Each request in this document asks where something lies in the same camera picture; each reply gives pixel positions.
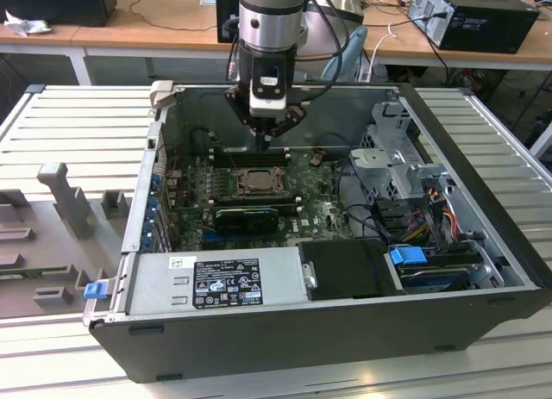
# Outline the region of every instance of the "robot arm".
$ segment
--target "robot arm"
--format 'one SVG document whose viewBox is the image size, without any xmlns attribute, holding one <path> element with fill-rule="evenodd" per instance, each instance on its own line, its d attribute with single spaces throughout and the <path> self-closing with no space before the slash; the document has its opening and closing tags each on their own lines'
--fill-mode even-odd
<svg viewBox="0 0 552 399">
<path fill-rule="evenodd" d="M 336 43 L 348 42 L 351 30 L 362 24 L 360 2 L 240 0 L 239 83 L 226 98 L 241 123 L 251 128 L 259 150 L 306 116 L 301 102 L 291 103 L 287 96 L 301 60 L 299 42 L 304 41 L 304 58 L 319 59 L 305 63 L 309 72 L 320 69 L 336 56 Z"/>
</svg>

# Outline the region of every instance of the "black plastic cover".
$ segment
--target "black plastic cover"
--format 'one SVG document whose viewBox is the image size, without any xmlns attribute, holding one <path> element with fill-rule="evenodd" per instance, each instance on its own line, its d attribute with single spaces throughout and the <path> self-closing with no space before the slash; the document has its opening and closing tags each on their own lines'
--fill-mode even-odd
<svg viewBox="0 0 552 399">
<path fill-rule="evenodd" d="M 306 241 L 298 247 L 301 263 L 314 268 L 312 301 L 398 294 L 383 256 L 386 248 L 377 241 Z"/>
</svg>

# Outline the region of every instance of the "computer case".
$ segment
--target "computer case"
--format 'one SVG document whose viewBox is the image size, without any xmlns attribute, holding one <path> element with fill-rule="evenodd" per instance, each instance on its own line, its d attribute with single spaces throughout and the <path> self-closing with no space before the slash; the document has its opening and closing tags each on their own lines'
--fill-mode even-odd
<svg viewBox="0 0 552 399">
<path fill-rule="evenodd" d="M 216 0 L 216 39 L 219 43 L 231 43 L 235 32 L 223 29 L 223 24 L 230 18 L 237 18 L 240 13 L 240 0 Z"/>
<path fill-rule="evenodd" d="M 117 0 L 0 0 L 0 13 L 4 20 L 8 10 L 25 20 L 103 27 L 116 5 Z"/>
<path fill-rule="evenodd" d="M 412 0 L 408 16 L 424 17 L 414 23 L 441 50 L 517 53 L 539 10 L 522 0 Z"/>
</svg>

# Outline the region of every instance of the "table leg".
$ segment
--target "table leg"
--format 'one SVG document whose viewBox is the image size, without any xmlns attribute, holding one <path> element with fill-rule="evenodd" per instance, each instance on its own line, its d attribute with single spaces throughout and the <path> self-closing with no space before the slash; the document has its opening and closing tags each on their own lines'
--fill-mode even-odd
<svg viewBox="0 0 552 399">
<path fill-rule="evenodd" d="M 86 65 L 86 53 L 82 47 L 70 47 L 66 50 L 66 55 L 71 60 L 72 69 L 77 76 L 78 84 L 81 86 L 92 86 L 93 77 L 88 71 Z"/>
<path fill-rule="evenodd" d="M 151 57 L 146 57 L 144 60 L 146 61 L 147 76 L 149 78 L 157 78 L 157 75 L 155 74 L 155 67 L 154 67 L 153 59 Z"/>
<path fill-rule="evenodd" d="M 550 145 L 552 145 L 552 124 L 550 124 L 543 134 L 539 136 L 529 152 L 531 152 L 535 158 L 540 159 Z"/>
</svg>

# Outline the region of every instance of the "aluminum profile table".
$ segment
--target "aluminum profile table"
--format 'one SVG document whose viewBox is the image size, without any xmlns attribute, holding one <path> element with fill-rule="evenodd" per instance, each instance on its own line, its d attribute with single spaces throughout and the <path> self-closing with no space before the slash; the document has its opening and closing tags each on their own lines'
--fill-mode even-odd
<svg viewBox="0 0 552 399">
<path fill-rule="evenodd" d="M 48 87 L 45 92 L 49 90 L 64 89 Z M 79 99 L 82 93 L 78 95 L 78 90 L 81 89 L 67 88 L 65 100 Z M 551 265 L 549 224 L 543 219 L 552 210 L 549 174 L 475 98 L 457 90 L 420 90 L 420 94 Z M 18 104 L 20 110 L 9 118 L 13 120 L 10 125 L 26 119 L 22 112 L 30 97 L 35 96 L 26 95 Z M 147 115 L 147 108 L 142 112 Z M 107 117 L 99 116 L 98 120 Z M 5 136 L 6 128 L 0 128 Z M 122 143 L 132 150 L 134 138 L 123 139 Z M 427 141 L 423 143 L 436 160 Z M 5 158 L 8 152 L 2 150 L 0 158 Z M 96 193 L 93 188 L 88 192 Z M 526 209 L 541 211 L 527 212 Z M 317 346 L 312 348 L 316 354 Z M 255 350 L 244 348 L 243 354 L 254 355 Z M 0 394 L 41 399 L 118 396 L 134 399 L 549 398 L 552 396 L 552 309 L 543 309 L 529 320 L 504 323 L 464 352 L 148 385 L 132 383 L 126 378 L 122 369 L 88 334 L 80 315 L 14 319 L 0 321 L 0 369 Z"/>
<path fill-rule="evenodd" d="M 476 96 L 420 89 L 420 96 L 543 260 L 552 266 L 552 176 Z M 421 139 L 434 162 L 439 158 Z"/>
<path fill-rule="evenodd" d="M 65 162 L 88 199 L 104 190 L 132 196 L 149 125 L 149 86 L 46 86 L 28 90 L 0 126 L 0 189 L 51 200 L 41 164 Z"/>
</svg>

